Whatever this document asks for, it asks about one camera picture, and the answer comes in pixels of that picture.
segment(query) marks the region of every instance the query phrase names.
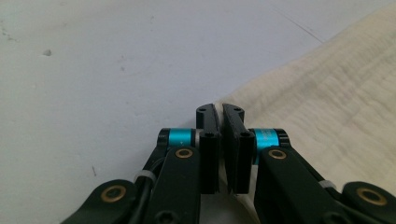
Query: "white fabric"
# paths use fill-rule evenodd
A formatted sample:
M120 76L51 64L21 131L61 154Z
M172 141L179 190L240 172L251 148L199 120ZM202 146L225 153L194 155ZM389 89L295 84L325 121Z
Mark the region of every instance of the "white fabric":
M282 128L339 190L365 181L396 195L396 4L303 58L217 102L246 110L249 128ZM254 215L252 190L240 200Z

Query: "white background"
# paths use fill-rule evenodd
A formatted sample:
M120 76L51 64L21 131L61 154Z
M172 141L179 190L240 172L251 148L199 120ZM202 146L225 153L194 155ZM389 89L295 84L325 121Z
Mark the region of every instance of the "white background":
M390 2L1 1L0 223L61 222L132 180L161 128ZM202 205L201 223L251 223L227 195Z

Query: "white table surface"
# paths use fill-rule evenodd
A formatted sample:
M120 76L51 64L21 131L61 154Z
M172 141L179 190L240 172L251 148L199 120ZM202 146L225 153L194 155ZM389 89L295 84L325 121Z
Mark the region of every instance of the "white table surface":
M164 127L390 0L0 2L0 223L59 223ZM201 223L251 223L225 194Z

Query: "cable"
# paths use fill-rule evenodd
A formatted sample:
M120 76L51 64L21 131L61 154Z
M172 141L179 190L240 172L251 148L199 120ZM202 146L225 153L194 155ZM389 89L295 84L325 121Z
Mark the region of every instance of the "cable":
M151 189L154 187L155 180L157 176L155 176L154 172L157 170L161 165L163 165L165 158L158 159L155 161L149 170L143 170L144 173L139 173L135 178L145 178L143 183L143 188L141 190L141 195L138 201L138 205L136 209L132 212L132 216L128 221L128 224L140 224L143 220L143 215L145 214L146 207L149 203L149 197L151 195Z

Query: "blue ring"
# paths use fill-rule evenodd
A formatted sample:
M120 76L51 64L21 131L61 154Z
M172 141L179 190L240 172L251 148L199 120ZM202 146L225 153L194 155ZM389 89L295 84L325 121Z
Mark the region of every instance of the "blue ring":
M274 129L253 129L256 134L256 148L257 148L257 156L254 161L255 165L259 164L259 157L262 150L266 147L279 146L279 138L277 137L277 133Z
M168 148L191 147L192 129L171 129L169 131Z

